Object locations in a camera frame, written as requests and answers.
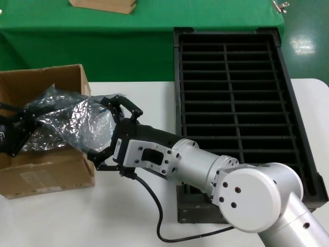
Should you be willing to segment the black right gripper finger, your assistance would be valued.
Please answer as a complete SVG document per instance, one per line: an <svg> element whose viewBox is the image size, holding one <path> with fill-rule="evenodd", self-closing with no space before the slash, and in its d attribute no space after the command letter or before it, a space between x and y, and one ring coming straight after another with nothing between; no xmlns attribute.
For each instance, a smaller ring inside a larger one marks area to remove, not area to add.
<svg viewBox="0 0 329 247"><path fill-rule="evenodd" d="M87 159L91 161L97 171L118 171L118 165L107 165L106 160L113 156L114 150L111 147L107 147L104 150L98 152L93 149L89 149L87 152Z"/></svg>
<svg viewBox="0 0 329 247"><path fill-rule="evenodd" d="M115 95L112 98L103 97L101 105L111 112L116 124L124 119L124 113L121 106L131 113L130 121L134 124L137 122L137 118L143 114L142 109L122 95Z"/></svg>

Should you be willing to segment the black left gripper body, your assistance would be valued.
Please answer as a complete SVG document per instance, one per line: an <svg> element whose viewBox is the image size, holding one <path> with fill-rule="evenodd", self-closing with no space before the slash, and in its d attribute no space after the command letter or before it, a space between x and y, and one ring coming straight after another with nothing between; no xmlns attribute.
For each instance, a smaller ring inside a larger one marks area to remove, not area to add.
<svg viewBox="0 0 329 247"><path fill-rule="evenodd" d="M12 147L13 124L1 116L1 153L8 154Z"/></svg>

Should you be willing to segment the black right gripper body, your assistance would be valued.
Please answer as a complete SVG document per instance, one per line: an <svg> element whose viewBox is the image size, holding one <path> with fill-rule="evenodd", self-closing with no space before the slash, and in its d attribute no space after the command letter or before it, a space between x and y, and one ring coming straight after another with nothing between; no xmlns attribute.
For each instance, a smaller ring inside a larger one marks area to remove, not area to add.
<svg viewBox="0 0 329 247"><path fill-rule="evenodd" d="M123 143L134 139L172 148L180 140L180 136L125 118L115 126L115 144L118 139Z"/></svg>

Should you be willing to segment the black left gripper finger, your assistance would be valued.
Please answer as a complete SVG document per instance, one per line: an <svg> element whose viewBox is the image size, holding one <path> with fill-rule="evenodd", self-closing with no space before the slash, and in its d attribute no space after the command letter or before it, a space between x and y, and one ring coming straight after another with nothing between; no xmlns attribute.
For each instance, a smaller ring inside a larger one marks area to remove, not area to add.
<svg viewBox="0 0 329 247"><path fill-rule="evenodd" d="M24 121L13 127L10 132L7 154L17 156L33 132L33 122Z"/></svg>
<svg viewBox="0 0 329 247"><path fill-rule="evenodd" d="M1 109L7 112L13 112L13 114L4 115L8 120L23 120L23 119L35 119L35 114L25 108L16 107L1 102Z"/></svg>

